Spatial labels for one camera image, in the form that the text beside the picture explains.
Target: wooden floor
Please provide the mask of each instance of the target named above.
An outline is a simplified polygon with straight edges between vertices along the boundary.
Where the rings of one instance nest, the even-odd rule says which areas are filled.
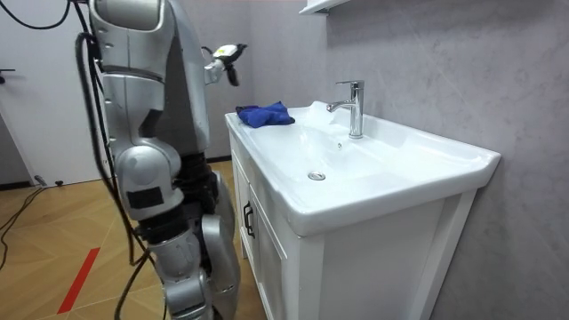
[[[231,162],[212,164],[235,192]],[[34,189],[0,192],[0,225]],[[235,247],[239,248],[238,233]],[[0,271],[0,319],[112,319],[115,305],[133,271],[118,211],[102,182],[49,188],[21,214],[5,238],[8,259]],[[91,249],[100,248],[73,308],[58,314]],[[247,260],[235,319],[265,320]],[[122,319],[162,319],[164,298],[150,264],[144,266],[124,304]]]

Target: chrome faucet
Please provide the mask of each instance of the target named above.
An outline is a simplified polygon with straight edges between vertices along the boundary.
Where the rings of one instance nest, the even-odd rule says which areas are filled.
[[[334,112],[339,107],[350,108],[349,137],[361,139],[364,135],[364,84],[363,80],[341,81],[336,84],[350,85],[350,100],[330,103],[326,106],[328,112]]]

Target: blue cloth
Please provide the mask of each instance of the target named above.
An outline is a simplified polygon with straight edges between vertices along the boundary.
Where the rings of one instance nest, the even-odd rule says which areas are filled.
[[[263,108],[259,106],[237,107],[236,111],[241,121],[253,128],[263,125],[294,124],[294,118],[288,115],[281,101]]]

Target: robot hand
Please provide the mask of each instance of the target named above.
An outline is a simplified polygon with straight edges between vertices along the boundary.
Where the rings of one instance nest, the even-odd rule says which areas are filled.
[[[239,59],[246,47],[247,44],[225,44],[216,50],[212,55],[213,62],[205,67],[205,70],[210,73],[211,81],[209,83],[218,82],[220,72],[225,70],[228,73],[229,83],[233,86],[239,86],[233,62]]]
[[[225,68],[232,66],[247,47],[247,44],[225,44],[213,53],[214,59],[219,59],[223,62]]]

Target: white shelf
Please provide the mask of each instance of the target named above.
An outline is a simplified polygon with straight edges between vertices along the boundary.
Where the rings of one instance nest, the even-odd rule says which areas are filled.
[[[349,0],[308,0],[308,3],[300,14],[328,13],[328,10],[338,4],[346,3]]]

